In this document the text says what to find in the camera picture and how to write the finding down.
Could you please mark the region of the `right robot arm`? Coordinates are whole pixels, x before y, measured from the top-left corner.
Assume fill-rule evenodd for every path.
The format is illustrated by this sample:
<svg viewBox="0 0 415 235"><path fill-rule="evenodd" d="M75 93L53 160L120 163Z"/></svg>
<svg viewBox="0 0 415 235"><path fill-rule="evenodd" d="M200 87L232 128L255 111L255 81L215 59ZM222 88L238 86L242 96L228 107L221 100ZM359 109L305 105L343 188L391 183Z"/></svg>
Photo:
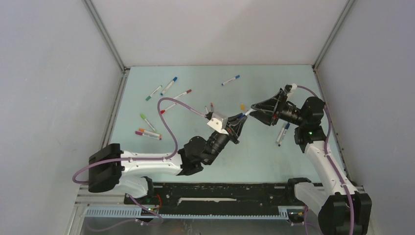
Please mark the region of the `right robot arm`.
<svg viewBox="0 0 415 235"><path fill-rule="evenodd" d="M315 95L301 108L288 101L290 91L280 89L276 95L251 105L250 116L272 126L278 120L296 125L295 143L315 168L324 188L319 191L306 179L292 178L285 190L285 200L292 205L302 201L318 217L324 235L365 235L369 230L372 201L360 193L341 170L330 150L329 134L321 120L325 102Z"/></svg>

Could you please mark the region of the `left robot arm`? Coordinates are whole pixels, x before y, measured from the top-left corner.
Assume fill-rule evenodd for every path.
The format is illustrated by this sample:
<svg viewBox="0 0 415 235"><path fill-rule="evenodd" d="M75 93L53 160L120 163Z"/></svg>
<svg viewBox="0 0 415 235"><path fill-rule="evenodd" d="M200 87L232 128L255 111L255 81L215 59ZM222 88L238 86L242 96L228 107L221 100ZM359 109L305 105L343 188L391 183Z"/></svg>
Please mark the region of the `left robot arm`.
<svg viewBox="0 0 415 235"><path fill-rule="evenodd" d="M118 190L137 198L143 204L154 200L155 191L150 175L168 174L189 176L211 165L229 142L239 143L247 117L238 114L222 117L209 113L208 126L214 129L205 140L192 137L175 153L141 154L121 150L120 144L111 143L89 157L88 191L103 193Z"/></svg>

